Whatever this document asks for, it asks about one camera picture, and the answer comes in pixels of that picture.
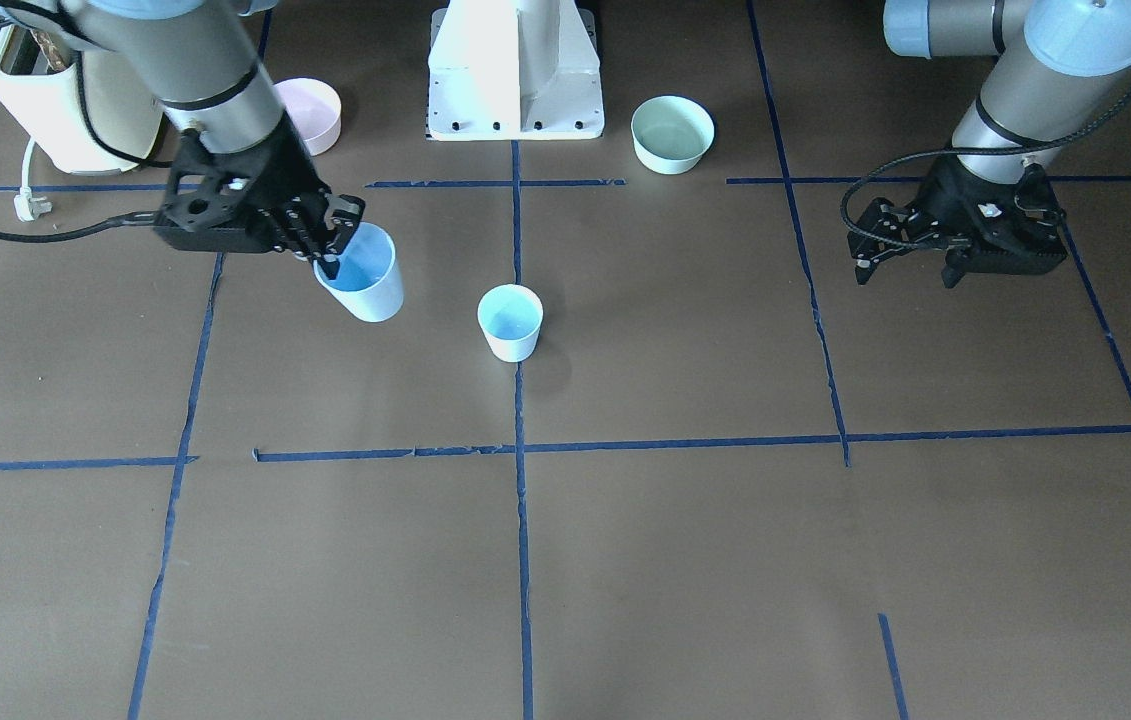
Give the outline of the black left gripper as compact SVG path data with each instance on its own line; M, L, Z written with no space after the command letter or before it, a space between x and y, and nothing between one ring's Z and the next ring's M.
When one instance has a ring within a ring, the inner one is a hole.
M1044 275L1068 258L1065 211L1039 161L1013 161L1004 184L976 176L955 151L931 156L914 199L877 197L847 220L858 286L886 260L910 252L943 252L946 290L968 274Z

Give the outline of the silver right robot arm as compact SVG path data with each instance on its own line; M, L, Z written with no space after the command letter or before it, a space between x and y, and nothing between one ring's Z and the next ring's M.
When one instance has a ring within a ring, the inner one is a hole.
M232 1L0 1L0 20L126 59L180 132L157 210L59 233L0 231L0 240L149 227L172 249L290 252L336 279L365 205L318 176L241 14Z

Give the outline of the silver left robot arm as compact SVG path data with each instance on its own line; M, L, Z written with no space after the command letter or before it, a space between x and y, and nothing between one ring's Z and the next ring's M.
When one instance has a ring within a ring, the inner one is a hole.
M987 78L909 202L840 210L856 281L910 252L969 274L1044 275L1065 260L1048 164L1131 102L1131 1L889 1L899 57L988 57Z

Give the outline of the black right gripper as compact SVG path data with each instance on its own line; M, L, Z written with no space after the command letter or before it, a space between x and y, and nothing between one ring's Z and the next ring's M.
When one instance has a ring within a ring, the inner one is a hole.
M169 168L153 231L190 252L292 252L321 263L335 281L366 201L329 196L290 118L242 151L210 151L185 129Z

